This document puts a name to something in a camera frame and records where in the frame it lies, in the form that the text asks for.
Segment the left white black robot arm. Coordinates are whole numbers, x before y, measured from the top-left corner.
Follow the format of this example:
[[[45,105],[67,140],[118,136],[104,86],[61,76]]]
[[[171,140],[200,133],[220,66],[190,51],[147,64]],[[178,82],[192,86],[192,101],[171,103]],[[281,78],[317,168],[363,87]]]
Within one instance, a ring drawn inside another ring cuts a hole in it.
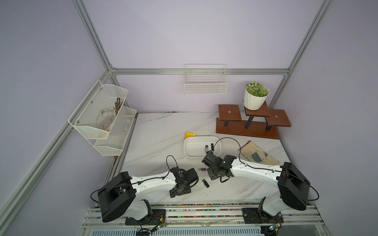
[[[108,223],[127,217],[140,224],[148,224],[154,218],[148,195],[165,192],[170,198],[191,193],[199,181],[194,168],[184,170],[173,167],[159,175],[132,177],[121,172],[105,186],[96,190],[102,222]]]

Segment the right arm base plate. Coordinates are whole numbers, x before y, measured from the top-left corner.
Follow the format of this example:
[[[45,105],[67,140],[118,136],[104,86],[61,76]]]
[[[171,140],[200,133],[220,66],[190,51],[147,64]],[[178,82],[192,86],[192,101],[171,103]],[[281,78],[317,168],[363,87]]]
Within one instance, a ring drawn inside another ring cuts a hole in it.
[[[257,208],[243,208],[242,215],[245,224],[276,224],[283,223],[283,218],[280,213],[275,216],[271,216],[265,213],[263,210]]]

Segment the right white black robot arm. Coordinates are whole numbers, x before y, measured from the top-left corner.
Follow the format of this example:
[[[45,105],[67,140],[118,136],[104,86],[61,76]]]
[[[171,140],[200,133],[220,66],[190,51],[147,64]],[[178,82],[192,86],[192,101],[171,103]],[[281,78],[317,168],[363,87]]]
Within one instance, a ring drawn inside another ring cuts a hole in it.
[[[202,163],[207,166],[207,172],[212,180],[240,177],[277,188],[274,194],[262,198],[258,208],[260,215],[273,217],[287,209],[298,211],[307,209],[311,184],[292,163],[284,162],[283,165],[266,166],[242,161],[232,155],[220,158],[211,151],[206,153]]]

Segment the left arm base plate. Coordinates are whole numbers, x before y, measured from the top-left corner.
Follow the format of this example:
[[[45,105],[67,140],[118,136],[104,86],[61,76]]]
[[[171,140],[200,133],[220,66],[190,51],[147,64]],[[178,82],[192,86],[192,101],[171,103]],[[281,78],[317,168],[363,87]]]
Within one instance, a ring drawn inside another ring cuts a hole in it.
[[[166,210],[165,209],[152,209],[152,212],[148,213],[143,219],[137,221],[134,218],[127,217],[125,225],[127,226],[140,226],[140,225],[158,225],[165,221]]]

